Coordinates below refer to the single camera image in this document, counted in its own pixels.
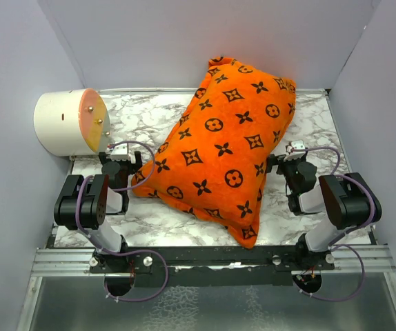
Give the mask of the orange patterned pillowcase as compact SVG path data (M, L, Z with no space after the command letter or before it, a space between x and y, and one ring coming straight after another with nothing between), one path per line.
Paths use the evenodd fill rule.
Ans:
M225 227L255 246L267 157L293 120L296 83L229 57L208 71L155 159L132 178L138 197Z

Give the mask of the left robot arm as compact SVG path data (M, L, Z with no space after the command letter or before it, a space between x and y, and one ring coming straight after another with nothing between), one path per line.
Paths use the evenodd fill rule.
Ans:
M122 272L130 262L124 237L112 229L108 215L124 215L129 198L128 177L142 166L141 153L135 160L120 154L101 152L101 173L84 177L71 174L66 177L54 207L57 225L79 231L95 242L95 251L89 261L91 267L105 267Z

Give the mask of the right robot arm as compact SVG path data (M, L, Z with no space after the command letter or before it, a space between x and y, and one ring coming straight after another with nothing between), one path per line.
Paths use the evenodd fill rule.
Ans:
M267 158L267 173L274 166L286 181L289 210L296 216L325 212L315 228L298 238L291 263L303 270L321 258L347 234L378 222L382 205L358 172L317 176L317 167L306 160L306 152L295 156Z

